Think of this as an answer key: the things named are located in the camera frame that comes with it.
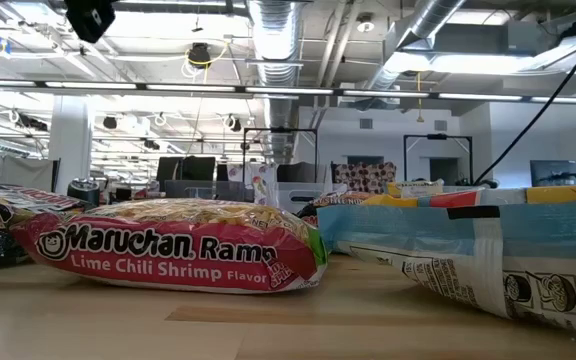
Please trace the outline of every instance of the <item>ramen noodle package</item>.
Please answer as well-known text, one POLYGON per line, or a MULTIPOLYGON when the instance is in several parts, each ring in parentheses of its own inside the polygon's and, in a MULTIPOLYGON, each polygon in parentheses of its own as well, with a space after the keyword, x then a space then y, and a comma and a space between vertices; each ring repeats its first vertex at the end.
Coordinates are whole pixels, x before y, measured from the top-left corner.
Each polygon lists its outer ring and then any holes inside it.
POLYGON ((16 264, 26 252, 10 234, 11 225, 43 212, 82 211, 90 204, 67 196, 17 186, 0 186, 0 265, 16 264))
POLYGON ((297 217, 311 225, 317 226, 317 209, 334 205, 361 204, 364 200, 372 196, 375 195, 357 191, 329 193, 318 197, 304 206, 304 208, 297 213, 297 217))
POLYGON ((134 287, 268 293, 318 285, 319 232, 273 207, 158 199, 84 214, 41 214, 14 228, 37 262, 134 287))
POLYGON ((493 314, 576 330, 576 202, 335 206, 326 242, 493 314))

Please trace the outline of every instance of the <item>maruchan ramen package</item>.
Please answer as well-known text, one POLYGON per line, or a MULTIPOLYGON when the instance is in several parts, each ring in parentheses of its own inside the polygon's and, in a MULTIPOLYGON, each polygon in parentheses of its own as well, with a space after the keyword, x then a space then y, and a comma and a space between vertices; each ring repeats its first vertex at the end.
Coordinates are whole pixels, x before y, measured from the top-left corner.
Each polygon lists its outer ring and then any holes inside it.
POLYGON ((10 226, 39 213, 83 211, 92 205, 67 196, 17 186, 0 186, 0 265, 12 265, 27 258, 10 234, 10 226))
POLYGON ((493 314, 576 330, 576 202, 335 206, 324 240, 493 314))
POLYGON ((333 192, 311 201, 296 215, 305 222, 317 226, 317 209, 335 205, 361 204, 372 196, 374 194, 357 191, 333 192))
POLYGON ((41 214, 13 230, 37 262, 134 287, 267 293, 318 285, 319 232, 273 207, 201 199, 41 214))

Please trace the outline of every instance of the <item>table surface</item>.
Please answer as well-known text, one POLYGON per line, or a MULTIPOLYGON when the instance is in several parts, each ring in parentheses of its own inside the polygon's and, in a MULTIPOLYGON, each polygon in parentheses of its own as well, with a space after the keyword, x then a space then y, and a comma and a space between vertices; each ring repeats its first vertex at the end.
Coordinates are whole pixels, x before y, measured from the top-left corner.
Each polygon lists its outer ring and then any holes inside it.
POLYGON ((497 318, 334 256, 316 289, 220 295, 0 269, 0 359, 576 359, 576 333, 497 318))

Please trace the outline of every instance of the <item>metal frame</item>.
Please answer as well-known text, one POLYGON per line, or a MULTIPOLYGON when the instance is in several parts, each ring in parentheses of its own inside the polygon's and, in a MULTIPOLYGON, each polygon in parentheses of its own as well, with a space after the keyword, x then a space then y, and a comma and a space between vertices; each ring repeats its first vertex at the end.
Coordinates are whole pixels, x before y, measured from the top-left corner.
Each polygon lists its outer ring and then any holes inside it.
MULTIPOLYGON (((532 95, 498 95, 446 93, 436 91, 373 91, 341 88, 308 88, 308 87, 272 87, 243 85, 204 85, 173 83, 139 83, 139 82, 103 82, 103 81, 65 81, 0 79, 0 91, 18 93, 48 93, 56 95, 141 95, 141 96, 180 96, 180 97, 223 97, 252 99, 254 96, 349 96, 363 98, 423 99, 444 101, 487 101, 505 103, 545 104, 550 94, 532 95)), ((576 105, 576 97, 558 96, 555 105, 576 105)))
POLYGON ((319 170, 319 136, 317 129, 291 129, 291 128, 244 128, 244 142, 242 143, 243 151, 243 172, 241 174, 242 181, 246 182, 246 136, 251 131, 270 131, 274 134, 287 134, 287 133, 299 133, 299 132, 309 132, 315 135, 315 183, 317 182, 317 171, 319 170))
POLYGON ((445 141, 448 139, 454 139, 459 146, 464 149, 468 153, 468 160, 470 162, 470 183, 472 184, 475 181, 474 177, 474 169, 472 168, 473 159, 472 159, 472 136, 452 136, 452 135, 445 135, 445 134, 428 134, 428 135, 404 135, 404 181, 408 181, 408 152, 412 150, 415 145, 421 139, 428 139, 428 140, 441 140, 445 141), (415 142, 408 147, 408 138, 415 138, 415 142), (468 148, 459 142, 459 139, 464 139, 468 141, 468 148))

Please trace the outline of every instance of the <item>red package label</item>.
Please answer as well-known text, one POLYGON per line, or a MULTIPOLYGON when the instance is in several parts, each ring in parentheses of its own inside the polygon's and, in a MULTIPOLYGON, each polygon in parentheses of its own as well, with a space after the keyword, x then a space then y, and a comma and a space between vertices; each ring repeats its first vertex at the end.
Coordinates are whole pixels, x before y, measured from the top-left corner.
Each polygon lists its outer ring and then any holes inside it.
POLYGON ((325 268, 283 227, 41 214, 13 232, 37 262, 126 286, 274 292, 315 286, 325 268))

